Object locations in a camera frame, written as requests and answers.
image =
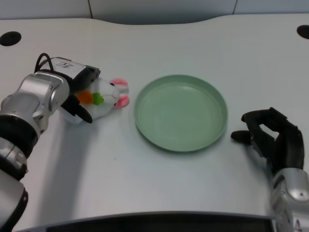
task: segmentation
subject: black hole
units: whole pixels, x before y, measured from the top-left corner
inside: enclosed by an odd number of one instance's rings
[[[301,25],[297,28],[297,33],[305,38],[309,40],[309,25]]]
[[[21,34],[16,31],[10,31],[0,37],[0,44],[2,46],[12,46],[21,40]]]

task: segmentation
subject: gray wall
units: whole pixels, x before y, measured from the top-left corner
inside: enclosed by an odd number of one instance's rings
[[[309,0],[0,0],[0,19],[101,19],[123,24],[173,24],[230,14],[309,13]]]

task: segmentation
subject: round plate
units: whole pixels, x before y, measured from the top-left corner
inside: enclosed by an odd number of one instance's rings
[[[195,151],[222,135],[227,107],[221,94],[207,82],[170,75],[151,82],[139,93],[134,119],[155,145],[171,151]]]

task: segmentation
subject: white table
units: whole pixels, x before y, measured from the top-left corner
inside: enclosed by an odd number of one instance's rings
[[[309,14],[233,15],[183,25],[128,26],[91,19],[0,21],[0,99],[15,91],[46,52],[129,82],[131,103],[93,124],[50,118],[22,182],[27,209],[15,229],[71,219],[146,211],[208,211],[273,216],[265,161],[230,134],[240,118],[274,107],[297,125],[309,147],[309,40],[296,29]],[[194,154],[148,144],[133,120],[133,102],[150,81],[188,74],[214,85],[229,118],[221,140]],[[309,171],[308,154],[305,171]]]

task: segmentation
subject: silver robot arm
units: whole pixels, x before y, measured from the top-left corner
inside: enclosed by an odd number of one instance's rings
[[[246,113],[241,120],[249,131],[235,131],[231,138],[253,145],[267,159],[273,174],[270,204],[276,215],[277,232],[309,232],[309,180],[303,170],[301,131],[274,108]],[[261,124],[278,132],[278,137],[262,131]]]
[[[39,64],[42,56],[47,61]],[[87,88],[99,73],[97,68],[43,54],[35,73],[1,103],[0,232],[10,232],[26,208],[28,194],[19,180],[28,172],[27,158],[46,131],[49,117],[63,107],[92,122],[73,93]]]

